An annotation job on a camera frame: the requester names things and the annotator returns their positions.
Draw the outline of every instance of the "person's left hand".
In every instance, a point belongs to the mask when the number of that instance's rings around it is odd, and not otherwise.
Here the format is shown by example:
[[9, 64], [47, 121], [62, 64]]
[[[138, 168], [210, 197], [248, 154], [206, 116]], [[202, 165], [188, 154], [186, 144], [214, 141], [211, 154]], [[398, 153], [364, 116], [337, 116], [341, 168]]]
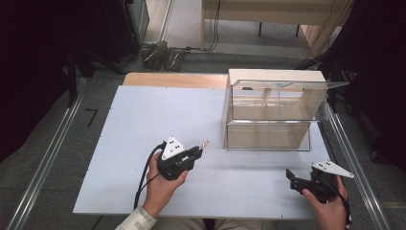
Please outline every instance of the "person's left hand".
[[[158, 158], [160, 153], [155, 153], [149, 162], [147, 181], [159, 173]], [[143, 208], [154, 218], [167, 206], [175, 190], [185, 183], [188, 171], [182, 172], [176, 180], [166, 180], [162, 175], [156, 176], [147, 184], [147, 198]]]

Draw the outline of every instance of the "white mount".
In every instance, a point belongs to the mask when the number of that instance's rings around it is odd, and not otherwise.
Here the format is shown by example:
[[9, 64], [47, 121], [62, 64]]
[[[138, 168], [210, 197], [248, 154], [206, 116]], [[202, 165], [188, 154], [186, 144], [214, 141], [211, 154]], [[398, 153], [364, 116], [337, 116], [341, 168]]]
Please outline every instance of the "white mount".
[[354, 178], [354, 175], [351, 172], [346, 171], [340, 166], [336, 165], [332, 161], [322, 161], [318, 163], [311, 163], [311, 167], [316, 168], [325, 173], [342, 175], [349, 178]]
[[176, 138], [170, 136], [164, 153], [162, 153], [162, 160], [166, 161], [184, 150], [186, 150], [185, 147]]

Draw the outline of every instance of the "gray floor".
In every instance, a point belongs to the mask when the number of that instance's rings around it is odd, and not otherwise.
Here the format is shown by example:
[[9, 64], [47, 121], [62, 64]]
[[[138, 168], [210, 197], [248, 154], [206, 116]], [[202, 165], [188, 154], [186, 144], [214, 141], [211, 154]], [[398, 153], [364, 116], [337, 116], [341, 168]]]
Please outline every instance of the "gray floor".
[[[279, 27], [286, 34], [291, 27]], [[291, 45], [301, 47], [302, 40]], [[181, 72], [190, 73], [227, 73], [229, 68], [274, 68], [292, 69], [303, 59], [300, 49], [289, 56], [284, 45], [280, 44], [272, 56], [220, 53], [195, 53], [186, 56]], [[139, 58], [134, 58], [125, 67], [128, 72], [153, 72], [145, 69]], [[99, 69], [83, 91], [83, 99], [67, 135], [57, 153], [45, 183], [33, 209], [24, 225], [24, 229], [92, 229], [96, 216], [72, 214], [81, 180], [86, 174], [93, 151], [109, 107], [123, 75], [117, 75], [106, 69]], [[34, 172], [49, 147], [57, 127], [66, 112], [68, 94], [63, 95], [38, 124], [25, 145], [0, 164], [0, 229], [5, 229], [19, 203], [24, 190], [33, 178]], [[86, 108], [98, 109], [95, 120], [88, 126], [93, 115]], [[406, 229], [406, 173], [392, 165], [375, 164], [370, 160], [372, 148], [356, 118], [348, 115], [339, 103], [339, 116], [351, 140], [354, 150], [362, 164], [367, 178], [382, 204], [383, 211], [393, 229]], [[324, 128], [332, 152], [344, 168], [348, 168], [340, 151], [331, 126]], [[352, 229], [373, 229], [369, 211], [365, 208], [358, 188], [353, 180], [346, 180], [350, 191], [352, 211]], [[124, 217], [105, 217], [98, 229], [114, 229]], [[315, 220], [278, 221], [280, 229], [318, 229]]]

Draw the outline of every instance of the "sleeve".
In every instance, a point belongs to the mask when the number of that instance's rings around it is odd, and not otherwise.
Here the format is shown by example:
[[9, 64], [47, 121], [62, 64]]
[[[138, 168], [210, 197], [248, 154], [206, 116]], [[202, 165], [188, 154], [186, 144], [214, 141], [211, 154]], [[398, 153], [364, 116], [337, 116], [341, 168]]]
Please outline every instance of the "sleeve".
[[156, 218], [153, 218], [146, 210], [139, 207], [117, 226], [116, 230], [149, 230], [155, 222]]

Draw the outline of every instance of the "hand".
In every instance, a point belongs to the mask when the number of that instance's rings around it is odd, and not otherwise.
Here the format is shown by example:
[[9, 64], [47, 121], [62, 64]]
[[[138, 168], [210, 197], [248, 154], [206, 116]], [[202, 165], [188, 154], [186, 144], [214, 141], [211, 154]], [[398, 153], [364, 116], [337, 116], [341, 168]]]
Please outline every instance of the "hand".
[[[337, 175], [338, 191], [347, 200], [347, 190], [344, 187], [341, 177]], [[305, 198], [310, 202], [316, 211], [317, 220], [323, 230], [343, 230], [346, 227], [346, 208], [339, 196], [336, 196], [328, 203], [320, 203], [312, 192], [303, 190]]]
[[[147, 181], [159, 173], [158, 158], [160, 153], [152, 156], [149, 162]], [[161, 211], [167, 206], [175, 190], [185, 183], [188, 171], [182, 172], [176, 180], [166, 180], [162, 175], [156, 176], [147, 184], [147, 198], [143, 208], [154, 218], [157, 218]]]

